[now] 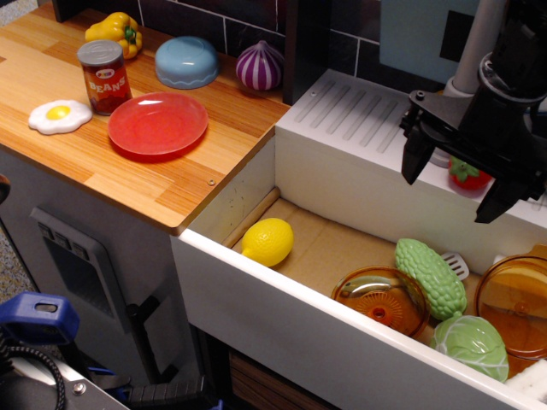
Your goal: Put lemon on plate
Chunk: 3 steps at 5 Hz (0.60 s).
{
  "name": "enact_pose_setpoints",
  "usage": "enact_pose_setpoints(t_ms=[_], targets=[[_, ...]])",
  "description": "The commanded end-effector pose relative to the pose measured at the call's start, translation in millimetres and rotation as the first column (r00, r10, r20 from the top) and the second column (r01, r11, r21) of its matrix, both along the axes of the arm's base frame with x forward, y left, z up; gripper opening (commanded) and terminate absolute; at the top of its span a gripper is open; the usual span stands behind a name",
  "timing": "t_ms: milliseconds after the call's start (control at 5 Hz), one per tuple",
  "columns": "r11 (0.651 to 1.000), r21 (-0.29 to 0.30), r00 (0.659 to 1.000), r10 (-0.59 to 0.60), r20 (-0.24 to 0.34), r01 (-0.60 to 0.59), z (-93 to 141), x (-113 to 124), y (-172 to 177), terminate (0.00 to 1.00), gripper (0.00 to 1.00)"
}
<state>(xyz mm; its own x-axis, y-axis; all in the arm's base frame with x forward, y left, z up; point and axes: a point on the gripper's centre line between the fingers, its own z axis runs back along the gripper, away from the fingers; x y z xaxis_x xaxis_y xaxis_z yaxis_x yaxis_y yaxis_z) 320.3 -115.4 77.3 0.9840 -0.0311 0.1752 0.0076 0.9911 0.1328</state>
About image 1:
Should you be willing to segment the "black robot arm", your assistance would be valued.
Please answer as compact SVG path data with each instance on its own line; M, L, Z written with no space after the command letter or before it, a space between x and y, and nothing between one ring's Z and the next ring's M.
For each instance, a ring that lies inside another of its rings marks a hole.
M476 211L488 224L519 200L546 191L546 138L532 133L525 114L536 117L546 98L546 3L511 1L493 51L478 66L472 97L425 91L409 95L401 127L407 142L402 175L413 184L435 149L492 176Z

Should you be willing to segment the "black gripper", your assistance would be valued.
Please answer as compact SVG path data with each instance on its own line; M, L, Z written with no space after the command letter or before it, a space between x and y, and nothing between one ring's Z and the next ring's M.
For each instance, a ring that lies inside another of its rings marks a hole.
M525 112L545 98L544 53L485 56L472 97L411 92L401 122L404 179L412 185L440 148L495 179L476 223L491 223L520 199L539 199L546 191L546 144L527 128Z

